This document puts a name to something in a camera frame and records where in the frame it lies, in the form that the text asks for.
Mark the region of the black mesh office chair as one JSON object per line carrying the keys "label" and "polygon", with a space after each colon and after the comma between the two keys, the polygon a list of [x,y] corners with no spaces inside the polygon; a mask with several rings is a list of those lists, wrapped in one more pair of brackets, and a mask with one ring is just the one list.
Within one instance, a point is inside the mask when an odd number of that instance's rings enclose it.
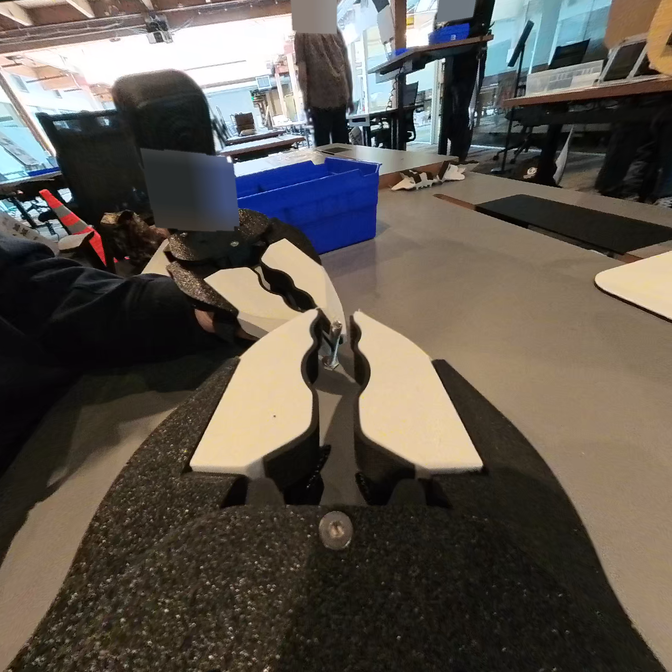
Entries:
{"label": "black mesh office chair", "polygon": [[56,152],[75,212],[97,226],[104,214],[151,211],[139,149],[115,111],[36,114]]}

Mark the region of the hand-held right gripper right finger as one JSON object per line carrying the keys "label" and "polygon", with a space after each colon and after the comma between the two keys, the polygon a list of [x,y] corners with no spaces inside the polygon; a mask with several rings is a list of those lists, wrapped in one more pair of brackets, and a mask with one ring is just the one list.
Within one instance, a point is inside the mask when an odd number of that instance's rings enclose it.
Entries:
{"label": "hand-held right gripper right finger", "polygon": [[368,479],[478,472],[483,460],[432,358],[363,311],[351,315],[357,467]]}

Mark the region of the dark patterned cloth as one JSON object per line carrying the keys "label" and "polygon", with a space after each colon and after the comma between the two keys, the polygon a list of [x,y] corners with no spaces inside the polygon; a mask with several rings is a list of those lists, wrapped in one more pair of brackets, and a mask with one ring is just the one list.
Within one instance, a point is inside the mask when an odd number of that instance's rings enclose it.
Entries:
{"label": "dark patterned cloth", "polygon": [[115,260],[127,259],[136,268],[144,267],[169,237],[130,210],[105,213],[98,231]]}

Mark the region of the blue plastic tray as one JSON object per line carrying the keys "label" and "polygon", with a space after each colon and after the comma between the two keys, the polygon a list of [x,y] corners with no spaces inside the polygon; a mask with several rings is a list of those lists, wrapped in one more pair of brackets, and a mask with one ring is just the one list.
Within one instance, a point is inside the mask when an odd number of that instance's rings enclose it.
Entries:
{"label": "blue plastic tray", "polygon": [[469,37],[470,24],[468,22],[455,23],[434,29],[428,36],[428,45],[447,44],[462,41]]}

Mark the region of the person's left forearm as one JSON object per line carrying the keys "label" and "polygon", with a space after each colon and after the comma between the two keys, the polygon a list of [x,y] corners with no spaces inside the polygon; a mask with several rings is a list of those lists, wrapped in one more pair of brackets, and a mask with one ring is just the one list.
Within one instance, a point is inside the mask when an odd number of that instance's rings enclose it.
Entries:
{"label": "person's left forearm", "polygon": [[223,346],[196,309],[170,277],[125,279],[1,235],[3,383],[51,367],[128,366]]}

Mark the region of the wooden desk with black legs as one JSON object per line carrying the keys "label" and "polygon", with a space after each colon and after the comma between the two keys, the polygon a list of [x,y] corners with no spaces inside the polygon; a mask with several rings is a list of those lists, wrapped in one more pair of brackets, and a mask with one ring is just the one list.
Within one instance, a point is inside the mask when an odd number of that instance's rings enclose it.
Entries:
{"label": "wooden desk with black legs", "polygon": [[556,155],[564,126],[671,121],[671,79],[608,83],[506,99],[510,121],[547,128],[534,183],[556,186]]}

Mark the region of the white and black printed parts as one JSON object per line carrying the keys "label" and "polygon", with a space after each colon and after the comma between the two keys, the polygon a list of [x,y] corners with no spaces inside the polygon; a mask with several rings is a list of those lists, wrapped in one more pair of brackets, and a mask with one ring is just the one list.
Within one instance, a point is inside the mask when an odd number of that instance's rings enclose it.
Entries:
{"label": "white and black printed parts", "polygon": [[391,191],[417,191],[440,186],[444,183],[466,180],[466,173],[472,171],[480,162],[474,159],[458,163],[456,160],[443,161],[429,169],[408,169],[400,173],[400,178],[391,187]]}

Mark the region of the person's left hand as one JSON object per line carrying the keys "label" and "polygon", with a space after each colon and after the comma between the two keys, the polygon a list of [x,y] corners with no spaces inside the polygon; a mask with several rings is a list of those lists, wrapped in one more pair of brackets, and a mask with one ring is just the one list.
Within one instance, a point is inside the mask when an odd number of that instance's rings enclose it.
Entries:
{"label": "person's left hand", "polygon": [[243,341],[256,342],[259,338],[246,332],[237,320],[224,317],[223,313],[209,312],[205,310],[195,311],[196,320],[203,330],[217,336],[225,343],[233,344]]}

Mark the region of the white rounded board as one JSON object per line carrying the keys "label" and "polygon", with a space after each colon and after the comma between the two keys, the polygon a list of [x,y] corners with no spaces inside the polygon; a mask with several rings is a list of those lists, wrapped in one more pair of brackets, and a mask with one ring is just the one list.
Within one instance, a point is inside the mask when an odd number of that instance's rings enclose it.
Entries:
{"label": "white rounded board", "polygon": [[671,322],[671,252],[598,273],[603,293]]}

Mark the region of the black monitor on arm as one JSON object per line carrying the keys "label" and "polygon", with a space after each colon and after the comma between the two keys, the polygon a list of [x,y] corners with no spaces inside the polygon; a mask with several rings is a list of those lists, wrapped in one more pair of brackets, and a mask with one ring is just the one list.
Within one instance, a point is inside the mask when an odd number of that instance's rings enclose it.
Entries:
{"label": "black monitor on arm", "polygon": [[524,64],[524,55],[525,55],[525,46],[527,44],[527,41],[530,37],[530,34],[532,33],[532,30],[534,28],[534,21],[528,20],[527,23],[524,26],[524,29],[522,30],[522,33],[517,41],[517,44],[513,50],[513,54],[511,55],[509,62],[508,62],[508,67],[513,68],[517,67],[516,71],[516,78],[514,80],[514,87],[513,87],[513,94],[512,98],[516,98],[518,96],[518,91],[519,91],[519,86],[521,83],[522,79],[522,69],[523,69],[523,64]]}

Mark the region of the silver metal bolt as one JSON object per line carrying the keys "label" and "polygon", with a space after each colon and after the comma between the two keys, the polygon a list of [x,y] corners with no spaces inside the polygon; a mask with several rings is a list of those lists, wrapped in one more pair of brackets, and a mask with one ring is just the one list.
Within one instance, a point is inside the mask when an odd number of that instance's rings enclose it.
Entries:
{"label": "silver metal bolt", "polygon": [[340,366],[339,350],[345,343],[345,329],[341,320],[334,320],[328,331],[323,331],[320,353],[324,369],[333,371]]}

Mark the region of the blue plastic bin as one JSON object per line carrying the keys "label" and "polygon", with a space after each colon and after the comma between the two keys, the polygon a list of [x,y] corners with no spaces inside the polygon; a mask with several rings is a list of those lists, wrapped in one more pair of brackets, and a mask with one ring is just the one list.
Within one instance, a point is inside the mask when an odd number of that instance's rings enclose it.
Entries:
{"label": "blue plastic bin", "polygon": [[323,254],[376,237],[379,179],[379,163],[328,156],[238,176],[238,203],[294,226]]}

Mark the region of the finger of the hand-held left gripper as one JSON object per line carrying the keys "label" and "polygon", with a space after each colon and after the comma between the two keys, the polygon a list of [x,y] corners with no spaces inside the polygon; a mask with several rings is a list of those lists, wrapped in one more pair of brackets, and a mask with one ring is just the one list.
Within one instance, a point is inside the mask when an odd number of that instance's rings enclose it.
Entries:
{"label": "finger of the hand-held left gripper", "polygon": [[287,239],[272,243],[261,257],[265,281],[273,291],[290,297],[300,310],[320,308],[329,323],[341,323],[347,335],[341,300],[324,267]]}
{"label": "finger of the hand-held left gripper", "polygon": [[237,311],[240,328],[250,337],[264,337],[288,323],[295,323],[295,332],[305,327],[311,333],[308,319],[301,317],[286,297],[268,289],[250,268],[219,270],[204,281]]}

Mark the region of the clear plastic box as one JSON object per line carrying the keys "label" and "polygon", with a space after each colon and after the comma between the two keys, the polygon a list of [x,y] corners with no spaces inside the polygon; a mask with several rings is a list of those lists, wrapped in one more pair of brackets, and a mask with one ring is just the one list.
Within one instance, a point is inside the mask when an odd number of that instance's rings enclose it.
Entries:
{"label": "clear plastic box", "polygon": [[582,89],[595,84],[603,69],[603,60],[533,72],[527,76],[526,96],[541,96],[563,89]]}

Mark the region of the black rectangular mat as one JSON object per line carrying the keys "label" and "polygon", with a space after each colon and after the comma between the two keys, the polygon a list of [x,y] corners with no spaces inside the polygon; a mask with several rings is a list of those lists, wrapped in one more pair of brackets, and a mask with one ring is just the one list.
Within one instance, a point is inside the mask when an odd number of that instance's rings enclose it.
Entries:
{"label": "black rectangular mat", "polygon": [[475,206],[476,212],[537,228],[600,253],[625,256],[671,241],[671,228],[534,196],[516,195]]}

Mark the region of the orange traffic cone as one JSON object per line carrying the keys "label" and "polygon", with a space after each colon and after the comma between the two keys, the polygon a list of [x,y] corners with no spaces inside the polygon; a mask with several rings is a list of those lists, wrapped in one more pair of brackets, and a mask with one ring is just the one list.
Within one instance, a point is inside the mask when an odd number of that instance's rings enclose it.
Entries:
{"label": "orange traffic cone", "polygon": [[39,195],[66,229],[66,236],[57,242],[58,252],[84,259],[91,266],[101,270],[115,272],[115,259],[108,258],[104,240],[98,231],[84,222],[49,190],[41,189]]}

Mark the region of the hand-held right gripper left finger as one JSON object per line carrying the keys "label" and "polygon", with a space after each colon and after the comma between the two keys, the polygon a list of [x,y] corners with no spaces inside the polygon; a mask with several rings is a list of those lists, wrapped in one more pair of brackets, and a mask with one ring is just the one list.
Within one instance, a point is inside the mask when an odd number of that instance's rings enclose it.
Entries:
{"label": "hand-held right gripper left finger", "polygon": [[314,308],[244,353],[190,459],[195,473],[301,481],[321,457],[315,391],[323,312]]}

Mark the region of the black standing desk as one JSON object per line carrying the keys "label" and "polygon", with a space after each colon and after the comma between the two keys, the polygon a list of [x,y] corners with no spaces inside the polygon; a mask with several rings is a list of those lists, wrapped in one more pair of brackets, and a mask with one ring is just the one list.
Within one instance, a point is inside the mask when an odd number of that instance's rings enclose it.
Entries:
{"label": "black standing desk", "polygon": [[456,80],[453,66],[454,59],[463,54],[482,56],[483,51],[487,49],[486,45],[493,38],[493,34],[489,32],[484,36],[466,38],[464,40],[408,48],[400,55],[394,56],[367,71],[369,75],[374,74],[382,79],[393,79],[396,83],[396,107],[392,112],[392,120],[394,122],[392,130],[393,149],[404,151],[407,144],[404,119],[405,108],[407,107],[404,92],[406,75],[424,69],[429,63],[443,61],[444,74],[441,86],[441,123],[438,153],[439,155],[448,154],[448,131],[454,112],[452,99],[452,89]]}

